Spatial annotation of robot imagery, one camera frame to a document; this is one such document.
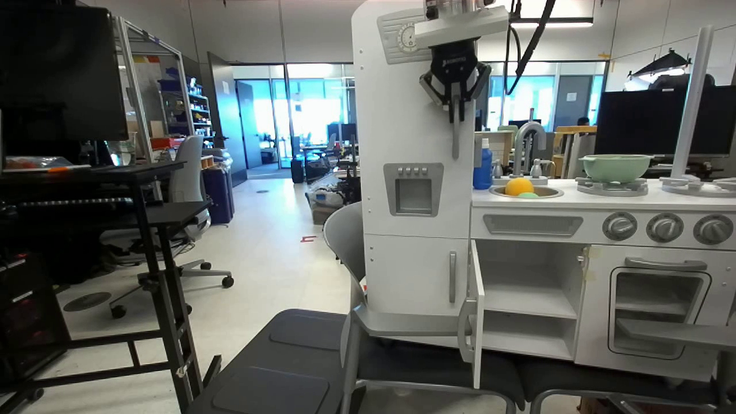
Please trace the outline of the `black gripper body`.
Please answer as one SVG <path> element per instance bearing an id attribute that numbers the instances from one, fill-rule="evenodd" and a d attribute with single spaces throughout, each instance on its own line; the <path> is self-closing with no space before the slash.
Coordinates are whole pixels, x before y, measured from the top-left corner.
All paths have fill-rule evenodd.
<path id="1" fill-rule="evenodd" d="M 477 58 L 477 41 L 454 41 L 430 48 L 430 69 L 419 78 L 438 106 L 452 103 L 452 88 L 460 88 L 460 100 L 471 102 L 487 86 L 491 69 Z"/>

